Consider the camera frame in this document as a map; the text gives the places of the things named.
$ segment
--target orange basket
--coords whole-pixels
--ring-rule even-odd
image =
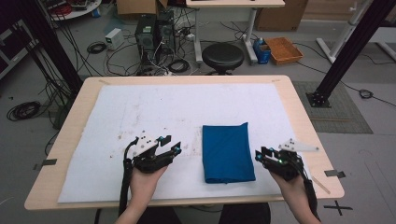
[[[286,37],[268,38],[264,41],[270,47],[271,58],[276,65],[295,63],[304,56]]]

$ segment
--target black stool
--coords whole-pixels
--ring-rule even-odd
[[[204,49],[202,59],[209,67],[216,71],[206,74],[230,75],[227,70],[234,70],[239,67],[245,60],[244,52],[231,44],[213,44]]]

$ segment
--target hand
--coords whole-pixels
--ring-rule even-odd
[[[280,175],[276,175],[272,172],[270,172],[270,174],[279,185],[283,198],[300,223],[320,223],[309,208],[304,180],[300,175],[290,181],[286,181]]]
[[[144,174],[136,168],[132,170],[130,183],[132,198],[128,207],[121,214],[116,224],[131,224],[136,223],[137,220],[139,220],[149,205],[152,195],[157,188],[158,180],[166,171],[166,168],[167,166],[152,174]]]

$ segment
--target white paper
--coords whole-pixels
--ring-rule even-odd
[[[256,181],[206,184],[203,125],[244,122]],[[172,135],[157,154],[181,142],[182,152],[160,179],[154,200],[280,194],[254,160],[255,150],[277,148],[294,138],[273,84],[104,86],[70,161],[59,203],[118,201],[123,151],[142,131],[153,137]]]

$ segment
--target folded blue fabric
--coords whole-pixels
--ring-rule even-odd
[[[256,180],[248,145],[248,124],[204,125],[203,163],[208,184]]]

